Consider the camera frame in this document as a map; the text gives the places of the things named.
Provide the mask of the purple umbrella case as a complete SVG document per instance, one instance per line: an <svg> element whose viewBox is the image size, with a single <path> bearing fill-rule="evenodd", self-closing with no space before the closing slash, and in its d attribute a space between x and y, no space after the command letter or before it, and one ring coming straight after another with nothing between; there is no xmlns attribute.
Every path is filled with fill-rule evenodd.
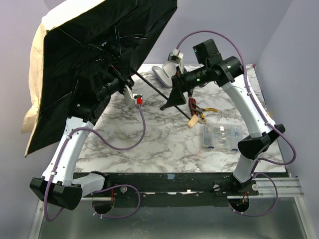
<svg viewBox="0 0 319 239"><path fill-rule="evenodd" d="M179 65L176 65L173 62L166 61L163 65L157 66L154 65L152 66L152 71L157 77L157 79L163 84L164 87L166 88L172 88L172 76L176 74L176 68L179 67L182 72L186 72L186 69L184 65L180 67Z"/></svg>

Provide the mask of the beige umbrella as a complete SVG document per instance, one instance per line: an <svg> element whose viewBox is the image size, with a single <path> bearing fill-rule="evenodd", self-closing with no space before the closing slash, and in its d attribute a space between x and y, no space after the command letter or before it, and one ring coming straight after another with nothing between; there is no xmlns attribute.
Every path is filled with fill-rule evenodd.
<svg viewBox="0 0 319 239"><path fill-rule="evenodd" d="M67 0L42 18L30 51L32 106L22 133L32 131L43 83L85 72L117 70L132 77L177 10L175 0Z"/></svg>

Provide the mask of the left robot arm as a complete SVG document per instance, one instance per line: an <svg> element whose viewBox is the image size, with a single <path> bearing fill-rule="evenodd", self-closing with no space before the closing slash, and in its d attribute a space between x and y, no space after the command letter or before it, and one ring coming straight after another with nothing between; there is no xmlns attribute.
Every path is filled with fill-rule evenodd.
<svg viewBox="0 0 319 239"><path fill-rule="evenodd" d="M117 70L85 72L67 80L64 77L43 83L38 98L39 114L27 147L27 154L58 143L48 167L30 181L30 189L44 203L63 209L75 209L81 198L100 191L106 176L93 172L74 179L74 169L81 149L94 125L119 92L133 106L137 100L131 91L131 77Z"/></svg>

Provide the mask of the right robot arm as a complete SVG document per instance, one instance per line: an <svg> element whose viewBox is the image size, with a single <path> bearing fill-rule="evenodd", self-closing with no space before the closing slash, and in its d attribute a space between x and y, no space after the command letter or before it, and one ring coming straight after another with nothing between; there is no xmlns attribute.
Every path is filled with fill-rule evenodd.
<svg viewBox="0 0 319 239"><path fill-rule="evenodd" d="M197 60L203 66L172 76L172 91L160 110L186 104L184 93L192 96L194 88L216 82L235 104L248 129L248 136L238 142L240 158L230 177L229 187L240 191L246 187L257 165L257 158L285 132L263 109L247 80L241 80L245 67L234 56L223 59L214 40L209 39L193 47Z"/></svg>

